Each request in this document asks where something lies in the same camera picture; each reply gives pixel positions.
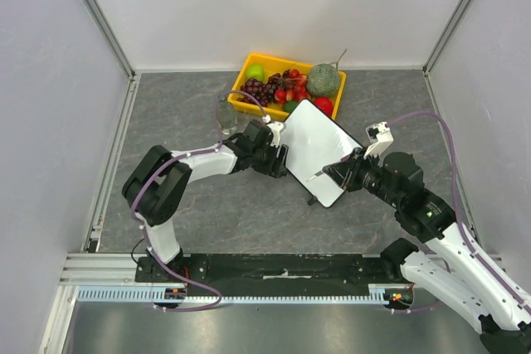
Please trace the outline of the small whiteboard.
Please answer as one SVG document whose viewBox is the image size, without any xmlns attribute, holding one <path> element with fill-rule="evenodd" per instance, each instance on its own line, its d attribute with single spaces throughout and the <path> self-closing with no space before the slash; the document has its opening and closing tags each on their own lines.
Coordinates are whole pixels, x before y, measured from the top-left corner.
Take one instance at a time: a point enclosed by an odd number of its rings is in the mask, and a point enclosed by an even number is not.
<svg viewBox="0 0 531 354">
<path fill-rule="evenodd" d="M 307 99 L 299 102 L 284 124 L 280 142 L 289 147 L 287 170 L 317 202 L 331 207 L 343 190 L 327 175 L 306 180 L 361 144 Z"/>
</svg>

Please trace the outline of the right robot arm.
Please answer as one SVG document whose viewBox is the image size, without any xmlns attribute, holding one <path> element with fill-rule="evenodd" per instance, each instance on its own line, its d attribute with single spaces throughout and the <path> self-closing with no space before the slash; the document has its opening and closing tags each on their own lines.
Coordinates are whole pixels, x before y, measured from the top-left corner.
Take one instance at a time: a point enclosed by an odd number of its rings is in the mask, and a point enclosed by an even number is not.
<svg viewBox="0 0 531 354">
<path fill-rule="evenodd" d="M 529 293 L 474 242 L 454 210 L 425 187 L 412 155 L 396 152 L 379 160 L 356 148 L 322 171 L 346 192 L 365 189 L 386 202 L 408 234 L 453 268 L 437 267 L 414 244 L 398 239 L 381 253 L 385 280 L 405 279 L 427 290 L 466 320 L 490 353 L 530 351 Z"/>
</svg>

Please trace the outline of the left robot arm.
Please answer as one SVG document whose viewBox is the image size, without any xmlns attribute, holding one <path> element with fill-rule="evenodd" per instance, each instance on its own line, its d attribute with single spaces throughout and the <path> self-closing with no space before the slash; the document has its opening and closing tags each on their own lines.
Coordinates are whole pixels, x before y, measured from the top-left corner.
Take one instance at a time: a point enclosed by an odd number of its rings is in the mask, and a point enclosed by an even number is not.
<svg viewBox="0 0 531 354">
<path fill-rule="evenodd" d="M 147 237 L 153 272 L 162 281 L 173 282 L 182 273 L 172 217 L 187 185 L 248 168 L 273 178 L 285 176 L 289 147 L 280 142 L 284 130 L 284 123 L 265 117 L 207 148 L 169 151 L 155 145 L 148 150 L 123 185 L 122 196 Z"/>
</svg>

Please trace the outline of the white marker pen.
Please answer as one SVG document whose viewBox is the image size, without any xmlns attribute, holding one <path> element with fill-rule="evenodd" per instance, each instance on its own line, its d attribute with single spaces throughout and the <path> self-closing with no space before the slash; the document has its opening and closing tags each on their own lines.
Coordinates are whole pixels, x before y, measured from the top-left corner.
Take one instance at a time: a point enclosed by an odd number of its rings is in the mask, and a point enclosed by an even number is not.
<svg viewBox="0 0 531 354">
<path fill-rule="evenodd" d="M 326 175 L 326 174 L 327 174 L 327 173 L 326 173 L 325 171 L 320 170 L 320 171 L 316 172 L 314 175 L 310 176 L 310 177 L 306 180 L 306 182 L 311 182 L 311 181 L 313 181 L 314 179 L 316 179 L 316 178 L 318 178 L 318 177 L 321 177 L 321 176 L 323 176 L 323 175 Z"/>
</svg>

